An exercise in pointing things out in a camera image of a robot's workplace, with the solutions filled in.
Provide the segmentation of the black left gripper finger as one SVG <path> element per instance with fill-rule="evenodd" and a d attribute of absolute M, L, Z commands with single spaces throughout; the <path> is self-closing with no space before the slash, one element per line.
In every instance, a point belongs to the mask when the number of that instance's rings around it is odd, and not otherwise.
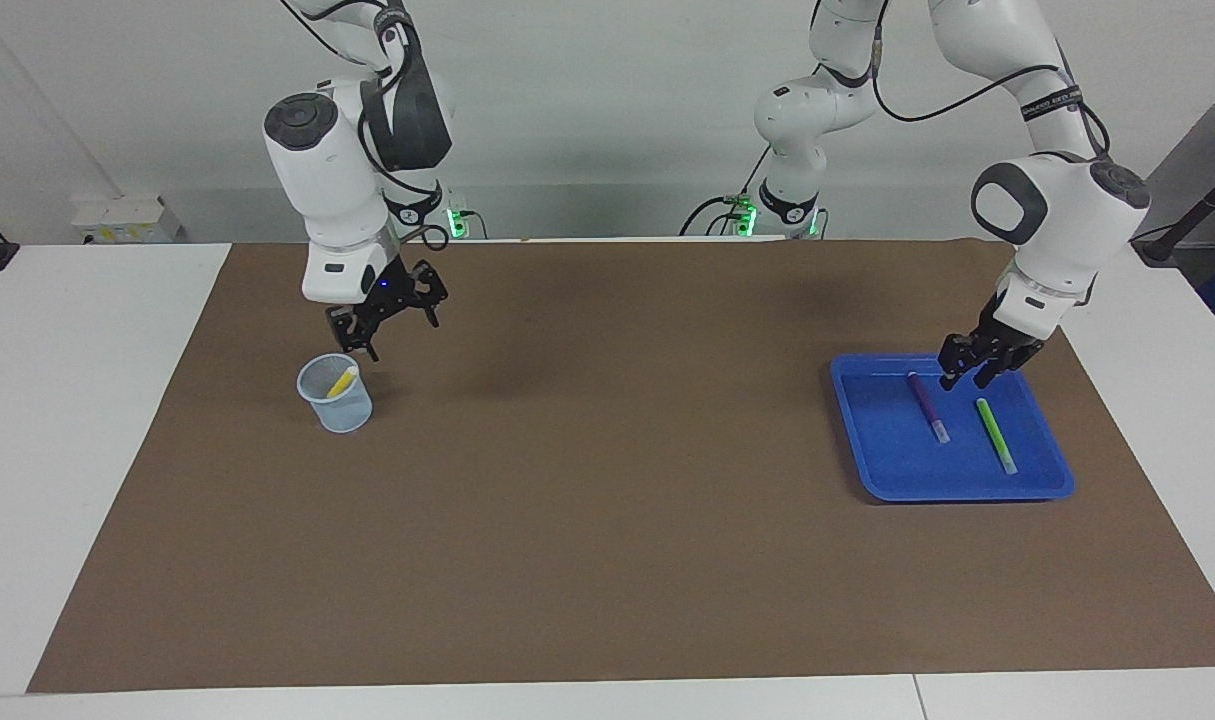
<path fill-rule="evenodd" d="M 937 363 L 940 365 L 940 389 L 951 391 L 963 375 L 979 365 L 979 351 L 973 334 L 946 334 L 942 341 Z"/>
<path fill-rule="evenodd" d="M 977 361 L 973 378 L 974 386 L 977 389 L 987 389 L 995 378 L 1008 370 L 1008 365 L 1015 357 L 1015 351 L 1017 350 L 1010 345 L 994 345 L 987 348 Z"/>

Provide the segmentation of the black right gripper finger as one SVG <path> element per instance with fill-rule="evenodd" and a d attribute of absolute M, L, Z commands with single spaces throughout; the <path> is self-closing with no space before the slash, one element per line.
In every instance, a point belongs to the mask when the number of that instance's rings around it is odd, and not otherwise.
<path fill-rule="evenodd" d="M 441 327 L 437 318 L 437 306 L 447 300 L 450 293 L 437 270 L 428 260 L 419 260 L 409 270 L 411 296 L 407 305 L 423 311 L 433 328 Z"/>
<path fill-rule="evenodd" d="M 371 319 L 360 313 L 360 307 L 334 305 L 327 308 L 327 321 L 334 341 L 341 355 L 354 355 L 363 351 L 371 361 L 380 361 L 374 346 L 371 345 L 380 327 L 380 319 Z"/>

